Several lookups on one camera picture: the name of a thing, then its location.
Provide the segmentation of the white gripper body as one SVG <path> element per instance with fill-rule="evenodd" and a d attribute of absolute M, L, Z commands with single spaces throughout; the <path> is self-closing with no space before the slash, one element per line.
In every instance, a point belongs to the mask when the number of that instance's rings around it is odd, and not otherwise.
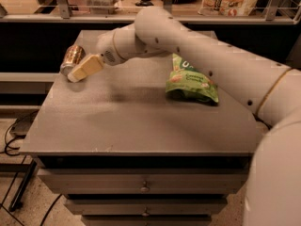
<path fill-rule="evenodd" d="M 136 56 L 135 31 L 117 28 L 98 37 L 96 52 L 103 62 L 115 66 Z"/>

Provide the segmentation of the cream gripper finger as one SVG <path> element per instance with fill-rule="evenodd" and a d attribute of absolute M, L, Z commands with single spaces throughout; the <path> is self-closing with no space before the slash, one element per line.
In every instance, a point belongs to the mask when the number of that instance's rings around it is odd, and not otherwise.
<path fill-rule="evenodd" d="M 67 78 L 71 82 L 76 83 L 102 69 L 103 61 L 99 55 L 87 55 L 71 70 Z"/>

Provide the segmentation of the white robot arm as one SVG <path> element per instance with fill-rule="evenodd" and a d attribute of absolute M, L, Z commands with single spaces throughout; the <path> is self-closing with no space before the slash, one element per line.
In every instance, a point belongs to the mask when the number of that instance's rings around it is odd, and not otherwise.
<path fill-rule="evenodd" d="M 133 24 L 100 37 L 77 82 L 132 57 L 177 54 L 271 124 L 251 163 L 244 226 L 301 226 L 301 72 L 189 30 L 165 9 L 141 9 Z"/>

